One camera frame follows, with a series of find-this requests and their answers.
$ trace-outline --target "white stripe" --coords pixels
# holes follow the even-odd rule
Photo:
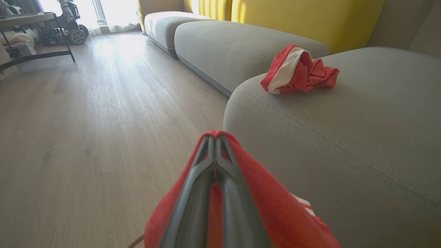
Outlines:
[[[292,196],[294,196],[294,198],[298,201],[298,202],[300,202],[300,203],[302,203],[302,204],[305,204],[305,205],[308,205],[308,206],[311,206],[311,203],[309,203],[307,200],[304,200],[304,199],[302,199],[302,198],[300,198],[300,197],[297,197],[297,196],[295,196],[295,195],[292,195]],[[312,216],[315,216],[315,213],[314,213],[314,211],[312,211],[312,209],[309,209],[309,208],[306,208],[306,207],[303,207],[304,209],[306,209],[306,211],[310,214],[310,215],[312,215]]]
[[[268,84],[268,92],[271,94],[279,94],[279,87],[285,86],[289,83],[294,75],[294,70],[300,60],[303,52],[311,54],[298,46],[295,46],[289,51],[279,70],[276,72],[274,78]]]

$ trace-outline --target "table leg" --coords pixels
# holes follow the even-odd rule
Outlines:
[[[71,53],[72,60],[75,62],[74,55],[72,54],[72,50],[71,50],[71,47],[69,46],[69,43],[67,42],[67,37],[64,36],[64,32],[63,32],[63,29],[61,28],[60,21],[58,20],[58,18],[55,18],[55,19],[56,19],[56,22],[58,23],[58,26],[60,27],[60,32],[61,32],[61,35],[63,36],[64,43],[66,44],[67,49],[69,49],[69,52]]]
[[[4,40],[6,40],[7,46],[9,47],[9,51],[10,51],[10,53],[11,53],[11,55],[12,55],[14,51],[12,50],[11,44],[9,44],[9,41],[8,41],[7,38],[6,38],[6,35],[4,35],[2,29],[0,29],[0,32],[1,32],[1,34],[3,35]]]

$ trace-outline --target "red cloth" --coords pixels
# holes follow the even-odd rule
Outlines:
[[[239,142],[231,134],[223,131],[211,131],[204,135],[207,134],[213,137],[225,134],[228,138],[274,247],[340,247],[338,241],[332,237],[328,227],[321,219],[310,215],[275,177],[242,149]],[[160,200],[150,216],[144,232],[145,248],[156,248],[159,245],[168,218],[178,199],[203,136],[199,139],[178,180]],[[207,247],[221,248],[222,198],[216,185],[213,186],[210,192],[208,222]]]
[[[290,53],[295,47],[298,46],[289,45],[274,57],[268,73],[260,83],[263,89],[269,91],[268,86],[274,81],[274,77],[282,65],[288,67],[295,66],[294,74],[292,77],[289,77],[291,78],[290,81],[286,80],[282,83],[283,86],[278,87],[279,93],[270,91],[272,94],[292,94],[297,91],[307,92],[319,87],[333,88],[340,71],[336,68],[323,66],[321,59],[315,59],[312,61],[309,52],[305,51],[301,53],[300,60],[297,64],[287,65],[287,61],[296,56],[296,54]]]

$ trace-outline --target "table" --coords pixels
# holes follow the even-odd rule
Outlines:
[[[7,40],[6,36],[3,33],[3,28],[9,28],[14,26],[20,26],[20,25],[26,25],[26,24],[32,24],[32,23],[39,23],[39,22],[45,22],[49,20],[55,19],[58,23],[58,27],[61,28],[60,22],[53,12],[44,12],[44,13],[32,13],[32,14],[19,14],[19,15],[11,15],[6,16],[4,19],[0,19],[0,32],[3,35],[4,39],[6,40],[6,43],[9,47],[9,49],[12,51],[11,44],[9,44],[9,41]],[[60,52],[52,52],[52,53],[43,53],[43,54],[35,54],[31,56],[23,56],[16,60],[4,63],[0,65],[0,71],[9,68],[11,66],[14,66],[16,64],[19,64],[21,62],[25,62],[28,60],[36,60],[41,58],[48,58],[48,57],[55,57],[55,56],[62,56],[62,55],[70,55],[72,57],[72,60],[75,62],[74,55],[72,54],[71,48],[67,42],[67,37],[64,35],[63,32],[61,32],[63,35],[64,43],[67,46],[67,50],[60,51]]]

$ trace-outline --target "laminate floor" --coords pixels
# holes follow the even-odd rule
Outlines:
[[[0,82],[0,247],[125,248],[227,97],[141,32]]]

